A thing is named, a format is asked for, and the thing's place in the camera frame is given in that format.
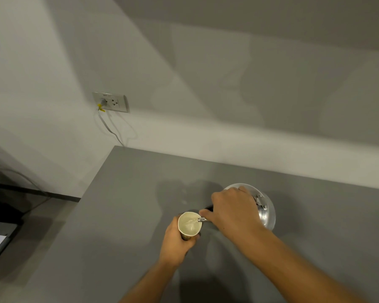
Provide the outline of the person's left hand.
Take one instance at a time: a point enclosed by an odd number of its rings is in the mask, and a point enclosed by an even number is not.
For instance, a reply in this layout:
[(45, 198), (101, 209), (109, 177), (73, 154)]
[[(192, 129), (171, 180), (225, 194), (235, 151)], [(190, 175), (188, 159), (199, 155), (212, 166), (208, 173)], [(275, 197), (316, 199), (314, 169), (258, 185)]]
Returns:
[(188, 253), (188, 251), (186, 251), (186, 241), (181, 238), (177, 227), (179, 217), (180, 215), (175, 216), (165, 231), (159, 259), (157, 261), (157, 265), (162, 267), (177, 269)]

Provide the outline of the person's right hand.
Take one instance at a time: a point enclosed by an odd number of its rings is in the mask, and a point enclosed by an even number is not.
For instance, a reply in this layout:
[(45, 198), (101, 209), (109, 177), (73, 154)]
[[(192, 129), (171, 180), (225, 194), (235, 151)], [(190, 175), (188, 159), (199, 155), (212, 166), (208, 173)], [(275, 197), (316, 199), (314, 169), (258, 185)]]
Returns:
[(255, 199), (245, 186), (215, 192), (211, 200), (213, 210), (201, 209), (199, 215), (212, 222), (237, 248), (251, 247), (272, 236), (263, 226)]

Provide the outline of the white paper cup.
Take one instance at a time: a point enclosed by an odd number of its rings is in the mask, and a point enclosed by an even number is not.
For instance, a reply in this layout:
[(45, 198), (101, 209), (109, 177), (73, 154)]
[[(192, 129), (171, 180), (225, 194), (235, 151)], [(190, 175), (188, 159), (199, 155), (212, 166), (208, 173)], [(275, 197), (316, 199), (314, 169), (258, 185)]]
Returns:
[(201, 216), (195, 212), (185, 212), (180, 215), (177, 227), (183, 240), (188, 241), (199, 234), (202, 228), (202, 222), (198, 220), (199, 218)]

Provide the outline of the silver metal kettle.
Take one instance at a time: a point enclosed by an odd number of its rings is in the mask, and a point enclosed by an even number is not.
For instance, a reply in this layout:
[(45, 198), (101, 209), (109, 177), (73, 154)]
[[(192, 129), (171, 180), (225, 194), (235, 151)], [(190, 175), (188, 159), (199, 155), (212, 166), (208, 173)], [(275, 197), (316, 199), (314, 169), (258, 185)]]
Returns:
[(212, 205), (206, 209), (217, 208), (219, 223), (214, 223), (220, 230), (230, 226), (255, 225), (272, 231), (276, 223), (276, 211), (269, 197), (245, 183), (231, 184), (226, 192), (213, 193)]

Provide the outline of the person's right forearm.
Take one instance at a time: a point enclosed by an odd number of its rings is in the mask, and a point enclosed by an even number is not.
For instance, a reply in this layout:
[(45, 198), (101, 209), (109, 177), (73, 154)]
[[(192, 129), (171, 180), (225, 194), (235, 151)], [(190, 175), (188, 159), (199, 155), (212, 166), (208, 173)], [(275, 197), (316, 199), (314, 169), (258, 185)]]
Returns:
[(266, 229), (244, 233), (233, 242), (288, 303), (368, 303)]

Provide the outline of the person's left forearm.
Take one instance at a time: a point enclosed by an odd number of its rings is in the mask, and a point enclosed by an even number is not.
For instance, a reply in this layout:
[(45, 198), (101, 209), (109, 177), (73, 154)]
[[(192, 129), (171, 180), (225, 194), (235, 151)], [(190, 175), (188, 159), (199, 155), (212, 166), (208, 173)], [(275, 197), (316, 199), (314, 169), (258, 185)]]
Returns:
[(158, 260), (118, 303), (160, 303), (180, 263)]

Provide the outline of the white wall outlet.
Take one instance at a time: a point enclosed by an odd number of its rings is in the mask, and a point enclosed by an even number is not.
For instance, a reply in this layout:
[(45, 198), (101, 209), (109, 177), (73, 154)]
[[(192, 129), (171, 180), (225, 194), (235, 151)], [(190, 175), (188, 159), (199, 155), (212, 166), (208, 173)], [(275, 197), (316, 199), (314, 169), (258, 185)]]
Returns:
[(124, 95), (116, 95), (103, 92), (92, 92), (93, 99), (97, 106), (99, 98), (105, 98), (107, 105), (104, 107), (106, 111), (130, 113), (128, 100)]

